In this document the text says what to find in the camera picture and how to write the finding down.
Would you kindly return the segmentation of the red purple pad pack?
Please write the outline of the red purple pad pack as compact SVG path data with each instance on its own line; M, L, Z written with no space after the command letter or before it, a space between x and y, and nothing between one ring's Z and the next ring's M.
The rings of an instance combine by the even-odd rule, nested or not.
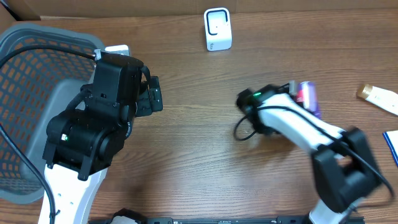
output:
M299 83L295 101L317 118L322 118L314 82L305 81Z

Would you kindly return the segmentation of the white tube gold cap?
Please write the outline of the white tube gold cap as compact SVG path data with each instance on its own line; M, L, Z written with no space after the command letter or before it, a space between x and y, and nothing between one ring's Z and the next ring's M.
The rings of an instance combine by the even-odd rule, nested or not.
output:
M394 115L397 115L397 93L393 91L369 84L363 84L357 90L357 96Z

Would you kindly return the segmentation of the yellow snack bag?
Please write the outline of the yellow snack bag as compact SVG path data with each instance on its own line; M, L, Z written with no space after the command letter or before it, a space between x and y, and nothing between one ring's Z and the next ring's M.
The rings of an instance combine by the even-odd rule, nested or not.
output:
M385 133L383 133L383 137L390 149L390 152L392 154L392 158L396 164L396 166L398 166L398 130L396 131L387 131Z

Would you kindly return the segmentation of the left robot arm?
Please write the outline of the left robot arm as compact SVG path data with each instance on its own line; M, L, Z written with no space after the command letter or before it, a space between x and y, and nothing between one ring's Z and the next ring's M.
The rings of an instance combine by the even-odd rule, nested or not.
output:
M113 157L136 117L162 111L160 82L134 57L100 49L93 81L84 84L46 128L43 158L49 218L40 223L86 223Z

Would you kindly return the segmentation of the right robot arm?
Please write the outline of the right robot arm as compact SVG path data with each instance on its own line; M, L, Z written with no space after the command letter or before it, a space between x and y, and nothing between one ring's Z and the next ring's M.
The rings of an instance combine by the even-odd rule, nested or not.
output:
M303 223L356 223L351 219L366 197L386 180L358 128L328 124L297 104L288 85L267 85L238 94L236 106L255 133L281 134L310 157L319 201Z

